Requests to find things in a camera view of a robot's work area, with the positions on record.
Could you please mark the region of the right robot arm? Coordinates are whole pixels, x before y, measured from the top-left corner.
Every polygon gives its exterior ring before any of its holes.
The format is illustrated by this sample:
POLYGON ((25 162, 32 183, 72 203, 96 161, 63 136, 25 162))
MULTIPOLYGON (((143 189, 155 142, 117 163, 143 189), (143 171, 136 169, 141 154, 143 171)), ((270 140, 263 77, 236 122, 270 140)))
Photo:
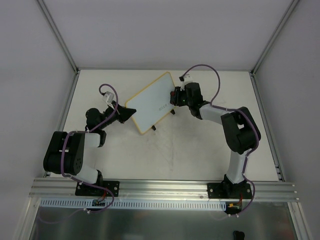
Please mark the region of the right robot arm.
POLYGON ((231 151, 229 167, 218 189, 235 198, 247 183, 245 172, 248 158, 261 140, 261 133, 247 107, 226 108, 203 99, 200 85, 190 82, 177 86, 170 92, 170 103, 177 107, 187 106, 191 115, 222 125, 226 143, 231 151))

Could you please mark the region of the yellow framed whiteboard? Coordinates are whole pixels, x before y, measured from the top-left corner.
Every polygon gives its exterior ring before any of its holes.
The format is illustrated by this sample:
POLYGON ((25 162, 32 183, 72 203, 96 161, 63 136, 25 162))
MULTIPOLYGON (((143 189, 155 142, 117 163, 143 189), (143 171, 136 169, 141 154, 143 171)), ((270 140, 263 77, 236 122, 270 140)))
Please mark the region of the yellow framed whiteboard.
POLYGON ((172 75, 167 71, 125 102, 126 108, 136 109, 131 118, 140 134, 145 134, 175 110, 170 104, 170 92, 174 88, 172 75))

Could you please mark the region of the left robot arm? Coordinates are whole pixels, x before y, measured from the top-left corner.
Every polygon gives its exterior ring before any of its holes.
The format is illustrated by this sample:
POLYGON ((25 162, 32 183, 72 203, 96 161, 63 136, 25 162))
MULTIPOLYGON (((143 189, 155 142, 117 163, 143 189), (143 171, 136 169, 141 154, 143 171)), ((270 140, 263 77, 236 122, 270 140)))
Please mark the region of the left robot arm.
POLYGON ((102 173, 85 165, 85 150, 101 148, 107 138, 104 128, 115 121, 123 124, 136 112, 134 108, 117 105, 115 102, 103 112, 90 108, 85 113, 85 131, 55 131, 52 134, 43 159, 43 169, 75 179, 78 183, 87 183, 87 189, 93 195, 101 194, 105 188, 102 173))

